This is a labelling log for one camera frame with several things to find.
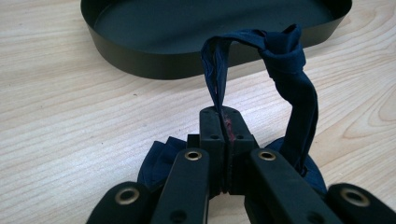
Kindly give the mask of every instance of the fabric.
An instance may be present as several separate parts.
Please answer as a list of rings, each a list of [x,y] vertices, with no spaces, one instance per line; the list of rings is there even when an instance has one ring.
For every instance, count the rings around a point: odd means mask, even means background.
[[[228,53],[234,41],[258,50],[279,94],[292,105],[285,137],[269,148],[279,151],[304,179],[319,192],[326,187],[318,167],[308,156],[318,121],[315,88],[304,73],[305,56],[299,43],[301,28],[292,25],[285,31],[242,30],[208,39],[201,50],[205,81],[215,108],[222,119]],[[149,188],[168,177],[177,153],[186,143],[170,137],[166,144],[154,142],[137,179]]]
[[[279,152],[302,174],[318,121],[315,88],[303,71],[305,56],[299,43],[301,28],[285,31],[243,30],[208,39],[202,50],[206,85],[215,108],[221,113],[227,81],[228,51],[233,41],[256,48],[279,94],[292,105],[285,139]]]
[[[169,176],[177,153],[186,148],[183,140],[169,137],[166,143],[155,141],[143,160],[137,176],[137,183],[144,184],[149,189]]]

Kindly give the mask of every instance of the blue cloth strap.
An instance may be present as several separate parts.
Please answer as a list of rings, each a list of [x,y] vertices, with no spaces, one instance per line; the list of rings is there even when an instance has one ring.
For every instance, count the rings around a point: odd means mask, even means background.
[[[312,144],[318,121],[315,88],[303,71],[305,56],[299,43],[301,28],[292,25],[285,31],[242,30],[208,39],[201,50],[205,81],[215,108],[221,115],[226,89],[228,52],[232,42],[256,48],[279,94],[292,105],[288,128],[280,153],[299,173]]]

